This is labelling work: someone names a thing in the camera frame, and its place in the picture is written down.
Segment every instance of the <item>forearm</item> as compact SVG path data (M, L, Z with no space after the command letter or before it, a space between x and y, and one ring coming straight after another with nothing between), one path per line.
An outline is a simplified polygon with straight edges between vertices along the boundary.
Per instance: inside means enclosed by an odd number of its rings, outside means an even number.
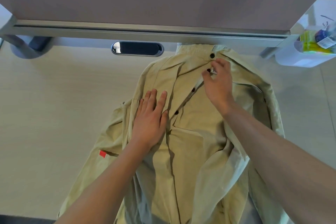
M336 171L278 136L237 104L222 113L257 171L296 223L336 219Z
M131 140L117 159L57 220L57 224L112 223L148 148Z

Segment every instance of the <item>shirt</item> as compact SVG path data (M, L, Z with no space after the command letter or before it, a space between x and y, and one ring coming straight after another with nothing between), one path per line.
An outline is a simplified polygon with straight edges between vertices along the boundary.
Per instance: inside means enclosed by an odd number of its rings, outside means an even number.
M236 103L283 137L274 91L253 66L223 45L181 45L175 56L151 63L141 74L133 98L113 112L60 214L131 140L139 101L155 88L158 98L162 91L168 93L166 133L137 169L115 223L238 223L248 193L264 224L287 223L288 215L206 97L201 72L211 69L216 58L231 64ZM105 158L100 151L107 153Z

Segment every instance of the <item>barcode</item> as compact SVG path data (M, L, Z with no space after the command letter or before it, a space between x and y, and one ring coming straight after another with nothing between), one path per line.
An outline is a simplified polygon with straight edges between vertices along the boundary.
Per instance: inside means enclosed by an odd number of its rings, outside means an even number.
M321 46L323 49L328 49L328 48L332 47L334 44L336 44L336 42L334 40L332 40L330 37L327 36L326 38L317 42L317 44L319 46Z

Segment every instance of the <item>red tag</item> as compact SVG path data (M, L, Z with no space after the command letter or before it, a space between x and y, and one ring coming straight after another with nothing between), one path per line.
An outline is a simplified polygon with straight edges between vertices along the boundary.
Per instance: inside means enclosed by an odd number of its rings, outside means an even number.
M106 156L106 152L100 150L100 152L99 152L99 156L102 156L103 158L105 158L105 156Z

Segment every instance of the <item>hand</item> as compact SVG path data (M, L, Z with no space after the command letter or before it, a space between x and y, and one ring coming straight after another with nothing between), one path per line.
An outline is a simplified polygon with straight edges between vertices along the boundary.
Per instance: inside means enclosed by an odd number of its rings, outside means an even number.
M207 70L202 72L205 93L211 103L224 116L228 113L230 107L235 104L232 96L230 63L223 59L216 59L211 62L211 65L217 72L217 76L212 79Z
M134 120L132 140L146 147L147 152L159 142L165 132L168 111L162 113L166 103L167 92L163 91L156 104L157 90L147 91L145 99L141 99Z

